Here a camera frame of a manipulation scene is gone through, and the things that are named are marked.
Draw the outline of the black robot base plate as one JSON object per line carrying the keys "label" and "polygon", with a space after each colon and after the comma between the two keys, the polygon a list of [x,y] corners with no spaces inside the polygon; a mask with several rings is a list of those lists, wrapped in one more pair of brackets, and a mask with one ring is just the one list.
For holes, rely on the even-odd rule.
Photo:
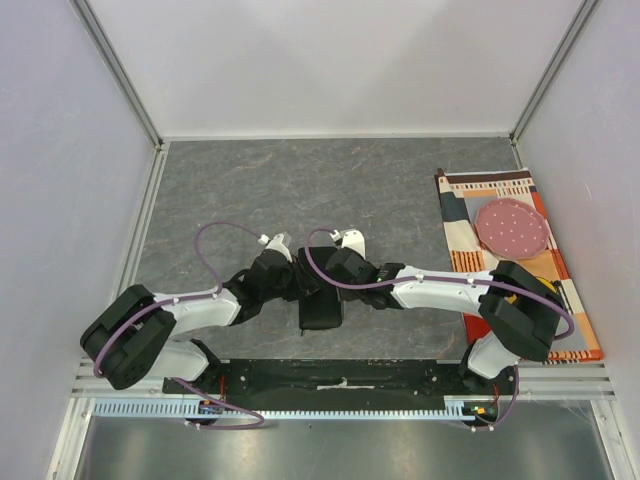
{"label": "black robot base plate", "polygon": [[483,379],[457,363],[436,360],[284,360],[231,359],[205,369],[190,384],[225,398],[259,393],[311,392],[334,389],[423,393],[431,396],[508,395],[514,391],[515,368]]}

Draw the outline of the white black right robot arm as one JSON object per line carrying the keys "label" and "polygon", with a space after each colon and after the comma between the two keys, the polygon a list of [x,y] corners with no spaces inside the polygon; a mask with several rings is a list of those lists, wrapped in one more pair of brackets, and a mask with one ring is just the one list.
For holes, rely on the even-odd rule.
{"label": "white black right robot arm", "polygon": [[483,319],[489,332],[471,343],[457,371],[460,386],[473,394],[521,360],[547,361],[562,319],[564,337],[574,330],[554,287],[512,261],[489,271],[440,273],[403,263],[377,267],[344,247],[326,262],[325,274],[377,310],[432,308]]}

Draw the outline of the black zip tool case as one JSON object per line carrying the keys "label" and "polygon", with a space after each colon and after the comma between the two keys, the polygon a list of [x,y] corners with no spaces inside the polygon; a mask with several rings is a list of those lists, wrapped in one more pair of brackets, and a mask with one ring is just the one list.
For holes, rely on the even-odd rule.
{"label": "black zip tool case", "polygon": [[343,306],[337,288],[311,267],[304,248],[298,249],[297,259],[299,329],[306,332],[340,327]]}

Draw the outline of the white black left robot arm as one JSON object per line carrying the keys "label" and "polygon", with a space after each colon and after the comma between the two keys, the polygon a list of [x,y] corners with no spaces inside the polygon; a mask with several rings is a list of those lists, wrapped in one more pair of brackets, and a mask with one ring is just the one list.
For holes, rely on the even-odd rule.
{"label": "white black left robot arm", "polygon": [[93,374],[116,390],[151,376],[178,377],[208,393],[220,371],[204,343],[192,337],[196,331],[240,325],[269,301],[298,301],[318,290],[296,257],[265,249],[250,267],[210,290],[154,294],[141,284],[128,287],[85,330],[80,345],[94,363]]}

